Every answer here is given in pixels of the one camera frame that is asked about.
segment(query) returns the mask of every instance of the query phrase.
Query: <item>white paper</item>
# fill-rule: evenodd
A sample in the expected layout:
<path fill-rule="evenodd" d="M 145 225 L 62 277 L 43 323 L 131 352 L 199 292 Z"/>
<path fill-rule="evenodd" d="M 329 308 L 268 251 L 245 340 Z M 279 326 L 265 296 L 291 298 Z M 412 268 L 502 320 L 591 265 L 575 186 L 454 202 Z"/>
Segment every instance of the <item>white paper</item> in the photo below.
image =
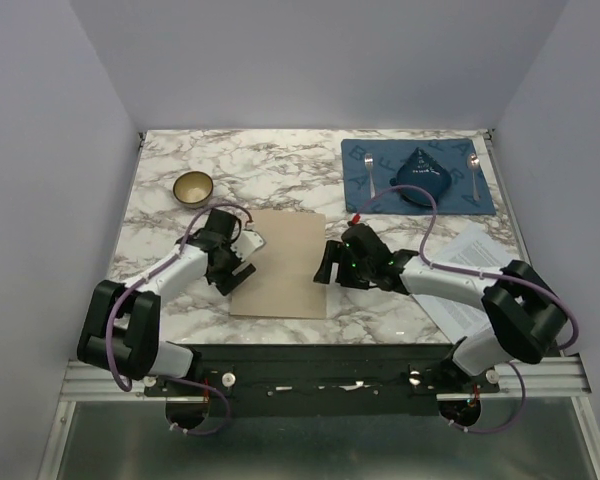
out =
<path fill-rule="evenodd" d="M 514 258 L 502 244 L 471 223 L 432 260 L 472 267 L 503 267 Z M 484 312 L 468 305 L 431 295 L 414 295 L 414 298 L 452 343 L 491 325 Z"/>

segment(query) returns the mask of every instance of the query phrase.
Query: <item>fork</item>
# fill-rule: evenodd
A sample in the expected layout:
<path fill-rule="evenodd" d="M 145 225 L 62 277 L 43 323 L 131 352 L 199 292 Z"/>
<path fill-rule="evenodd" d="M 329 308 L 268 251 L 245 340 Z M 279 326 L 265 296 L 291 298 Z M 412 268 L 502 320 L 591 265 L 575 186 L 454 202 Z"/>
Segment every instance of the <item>fork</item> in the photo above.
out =
<path fill-rule="evenodd" d="M 373 175 L 371 174 L 371 170 L 373 170 L 373 155 L 370 153 L 365 153 L 364 155 L 364 168 L 369 172 L 369 187 L 371 191 L 371 198 L 376 196 L 376 187 L 373 185 Z"/>

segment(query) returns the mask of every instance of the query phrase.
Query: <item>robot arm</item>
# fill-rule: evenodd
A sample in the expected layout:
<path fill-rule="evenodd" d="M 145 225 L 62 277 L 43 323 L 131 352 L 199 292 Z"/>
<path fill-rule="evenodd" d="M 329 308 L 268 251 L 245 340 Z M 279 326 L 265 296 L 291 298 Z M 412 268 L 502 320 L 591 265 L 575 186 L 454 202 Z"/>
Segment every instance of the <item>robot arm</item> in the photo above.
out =
<path fill-rule="evenodd" d="M 338 264 L 336 282 L 344 287 L 368 289 L 375 285 L 403 295 L 433 295 L 487 313 L 491 328 L 461 339 L 447 359 L 450 361 L 443 362 L 443 376 L 457 369 L 454 375 L 476 377 L 512 358 L 539 363 L 567 321 L 553 302 L 528 288 L 501 279 L 437 270 L 425 265 L 412 250 L 392 252 L 371 227 L 362 223 L 350 226 L 342 242 L 327 242 L 314 281 L 329 283 L 334 263 Z M 502 268 L 481 270 L 527 280 L 549 290 L 525 262 L 514 260 Z"/>
<path fill-rule="evenodd" d="M 109 369 L 105 329 L 112 306 L 129 286 L 147 278 L 118 311 L 117 318 L 129 315 L 129 322 L 126 329 L 114 327 L 112 346 L 116 365 L 122 375 L 134 380 L 147 375 L 186 376 L 192 368 L 194 352 L 158 341 L 160 308 L 199 278 L 206 277 L 209 284 L 227 295 L 255 272 L 255 267 L 246 264 L 246 260 L 265 241 L 257 232 L 242 228 L 232 240 L 236 225 L 239 225 L 237 217 L 213 209 L 204 228 L 189 236 L 182 251 L 176 245 L 163 259 L 123 282 L 100 282 L 94 289 L 80 335 L 78 358 Z"/>

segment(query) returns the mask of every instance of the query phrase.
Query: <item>bowl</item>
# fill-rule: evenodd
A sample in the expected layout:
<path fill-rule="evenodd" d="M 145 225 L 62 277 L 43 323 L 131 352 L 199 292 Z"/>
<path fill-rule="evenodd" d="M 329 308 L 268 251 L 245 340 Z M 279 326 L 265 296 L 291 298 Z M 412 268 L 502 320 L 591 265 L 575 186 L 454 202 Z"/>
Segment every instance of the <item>bowl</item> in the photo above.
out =
<path fill-rule="evenodd" d="M 213 193 L 213 180 L 204 172 L 187 172 L 173 184 L 173 196 L 188 208 L 206 205 Z"/>

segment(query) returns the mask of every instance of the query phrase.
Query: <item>blue placemat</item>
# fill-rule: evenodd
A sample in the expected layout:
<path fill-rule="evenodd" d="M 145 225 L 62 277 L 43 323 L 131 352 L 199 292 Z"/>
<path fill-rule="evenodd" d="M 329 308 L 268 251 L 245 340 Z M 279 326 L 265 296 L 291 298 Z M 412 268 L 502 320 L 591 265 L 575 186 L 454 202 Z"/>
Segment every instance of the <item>blue placemat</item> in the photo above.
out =
<path fill-rule="evenodd" d="M 376 192 L 390 187 L 389 180 L 396 176 L 416 148 L 431 155 L 450 174 L 453 182 L 438 202 L 438 213 L 443 215 L 495 215 L 491 192 L 482 171 L 476 173 L 480 200 L 473 199 L 471 170 L 467 157 L 475 153 L 468 138 L 452 140 L 355 140 L 342 141 L 344 170 L 344 198 L 348 212 L 356 212 L 369 200 L 369 173 L 364 167 L 364 155 L 373 155 L 373 182 Z M 430 209 L 411 204 L 399 193 L 387 193 L 370 209 L 373 213 L 428 215 Z"/>

